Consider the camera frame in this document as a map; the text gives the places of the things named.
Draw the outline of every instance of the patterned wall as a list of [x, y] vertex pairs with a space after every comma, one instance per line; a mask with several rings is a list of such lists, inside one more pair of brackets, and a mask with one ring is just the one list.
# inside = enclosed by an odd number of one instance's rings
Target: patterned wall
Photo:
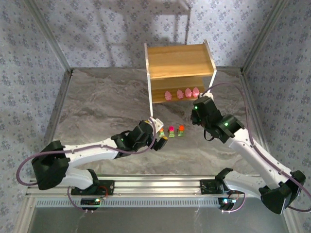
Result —
[[[311, 190], [311, 2], [290, 1], [248, 74], [271, 152]], [[310, 200], [302, 193], [301, 208]], [[310, 214], [300, 214], [311, 232]]]
[[241, 67], [275, 1], [36, 0], [72, 67], [144, 67], [145, 42], [203, 39], [216, 65]]
[[[26, 187], [20, 162], [38, 152], [64, 70], [22, 1], [0, 2], [0, 232], [12, 232]], [[30, 165], [23, 171], [27, 180]]]

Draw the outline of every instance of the marble tabletop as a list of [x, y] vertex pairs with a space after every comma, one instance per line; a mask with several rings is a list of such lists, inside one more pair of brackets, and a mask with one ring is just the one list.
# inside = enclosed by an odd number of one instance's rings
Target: marble tabletop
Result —
[[[209, 79], [204, 79], [208, 86]], [[217, 72], [215, 84], [240, 85], [236, 75]], [[235, 115], [245, 124], [242, 97], [232, 87], [212, 91], [222, 114]], [[154, 117], [165, 124], [185, 126], [184, 137], [170, 138], [160, 151], [101, 160], [80, 166], [97, 174], [187, 174], [216, 175], [225, 167], [244, 174], [256, 174], [253, 168], [220, 141], [207, 142], [203, 128], [190, 120], [191, 101], [154, 104]], [[92, 143], [132, 130], [150, 114], [145, 70], [94, 68], [75, 69], [69, 84], [60, 120], [54, 135], [63, 145]]]

